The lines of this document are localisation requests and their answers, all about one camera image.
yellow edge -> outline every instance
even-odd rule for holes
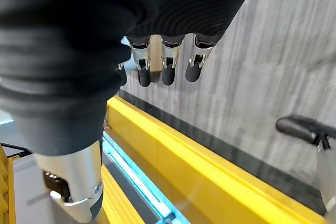
[[[9,224],[15,224],[14,173],[12,158],[8,159],[8,206]]]
[[[144,223],[104,165],[101,171],[104,183],[103,209],[109,223]]]
[[[108,133],[191,223],[323,223],[322,216],[121,98]]]

blue light strip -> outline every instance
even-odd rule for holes
[[[162,218],[174,213],[174,224],[190,223],[106,132],[103,134],[103,139],[105,140],[103,142],[104,151],[110,154]]]

metal bracket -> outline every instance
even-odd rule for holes
[[[170,45],[170,46],[166,46],[164,41],[161,38],[161,42],[162,42],[162,66],[164,68],[167,68],[167,59],[172,58],[173,62],[171,63],[172,68],[176,67],[176,63],[177,63],[177,59],[179,58],[179,53],[180,53],[180,46],[179,45]]]
[[[130,46],[136,68],[141,70],[142,67],[145,67],[146,70],[149,70],[151,62],[151,39],[149,39],[148,44],[135,45],[130,42]]]
[[[191,67],[194,66],[196,56],[202,57],[201,61],[199,62],[198,67],[201,68],[204,65],[205,60],[209,57],[212,49],[216,44],[207,44],[197,39],[197,36],[194,34],[194,43],[192,48],[192,54],[189,57],[189,63]]]

gray wall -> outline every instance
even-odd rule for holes
[[[335,0],[246,0],[196,83],[185,80],[192,36],[173,85],[123,90],[316,186],[314,148],[278,134],[289,113],[336,125]]]

robotic arm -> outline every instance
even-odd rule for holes
[[[101,139],[106,101],[125,76],[131,49],[150,84],[150,36],[162,38],[163,82],[194,34],[186,78],[196,81],[244,0],[0,0],[0,107],[10,112],[53,200],[79,222],[102,204]]]
[[[276,129],[317,147],[317,175],[324,205],[326,222],[336,223],[336,128],[300,115],[280,118]]]

